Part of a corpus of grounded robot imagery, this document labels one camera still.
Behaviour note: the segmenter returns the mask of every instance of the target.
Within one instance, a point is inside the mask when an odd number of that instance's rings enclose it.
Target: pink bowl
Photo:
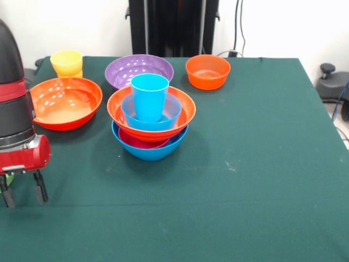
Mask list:
[[[119,138],[126,144],[141,148],[141,149],[155,149],[162,147],[167,144],[167,142],[170,139],[158,141],[158,142],[145,142],[139,139],[134,138],[133,136],[130,136],[125,131],[123,131],[121,128],[119,129]]]

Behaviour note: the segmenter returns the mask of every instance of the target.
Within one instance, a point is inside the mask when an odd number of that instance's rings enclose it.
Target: yellow cup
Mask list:
[[[80,71],[79,73],[77,73],[76,75],[58,75],[59,78],[82,78],[82,71]]]
[[[82,55],[78,51],[63,50],[54,53],[51,64],[59,78],[82,77]]]

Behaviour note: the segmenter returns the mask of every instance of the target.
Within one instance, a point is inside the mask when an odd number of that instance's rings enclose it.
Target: stacked bowls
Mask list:
[[[126,75],[129,79],[122,82],[118,77],[125,75],[125,68],[133,74]],[[107,109],[113,119],[112,132],[120,144],[147,161],[162,159],[175,150],[196,108],[186,93],[169,86],[173,77],[169,62],[151,55],[123,57],[113,61],[105,75],[119,89],[109,98]]]

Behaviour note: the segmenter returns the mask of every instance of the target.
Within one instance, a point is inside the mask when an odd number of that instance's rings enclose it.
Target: red bowl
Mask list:
[[[141,149],[155,149],[155,148],[163,147],[170,140],[170,139],[167,139],[167,140],[159,141],[159,142],[145,142],[145,141],[136,139],[133,136],[130,136],[128,133],[126,133],[121,128],[119,129],[118,133],[119,133],[119,138],[125,144],[128,144],[129,146],[141,148]]]
[[[102,90],[85,78],[54,78],[31,90],[38,125],[55,131],[81,127],[96,113]]]
[[[198,55],[186,64],[189,82],[198,89],[214,90],[224,85],[230,72],[230,64],[219,56]]]
[[[130,86],[116,91],[109,98],[107,103],[108,113],[111,118],[117,123],[117,125],[129,135],[142,141],[163,141],[177,135],[183,128],[185,128],[194,118],[196,112],[194,101],[185,92],[169,86],[168,93],[175,96],[182,105],[182,110],[180,112],[177,123],[172,129],[165,131],[145,131],[131,128],[127,125],[121,104],[126,96],[132,94],[132,89]]]

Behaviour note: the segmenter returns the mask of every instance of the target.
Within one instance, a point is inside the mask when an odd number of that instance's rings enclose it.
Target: light blue bowl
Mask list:
[[[131,79],[136,116],[154,123],[163,116],[169,81],[162,75],[140,74]]]
[[[122,101],[122,111],[129,127],[146,131],[165,131],[171,129],[177,122],[182,109],[180,101],[173,95],[166,96],[163,117],[159,122],[147,123],[136,118],[133,96],[130,94]]]
[[[172,153],[182,142],[183,138],[185,137],[188,127],[186,126],[180,133],[174,137],[172,137],[166,146],[155,148],[155,149],[141,149],[137,147],[130,146],[119,138],[118,132],[119,132],[119,126],[113,121],[111,124],[111,129],[113,131],[113,134],[115,138],[120,142],[120,144],[130,153],[133,154],[135,157],[138,157],[145,161],[155,161],[160,160],[166,156],[168,156],[170,153]]]

